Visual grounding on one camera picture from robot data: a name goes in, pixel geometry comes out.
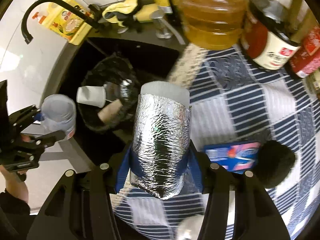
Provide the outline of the left human hand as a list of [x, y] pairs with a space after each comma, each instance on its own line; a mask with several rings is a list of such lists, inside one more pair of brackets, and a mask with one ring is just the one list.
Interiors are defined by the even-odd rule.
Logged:
[[18, 175], [14, 172], [9, 172], [3, 165], [1, 165], [1, 174], [5, 179], [5, 189], [13, 197], [29, 202], [29, 191], [24, 181], [21, 181]]

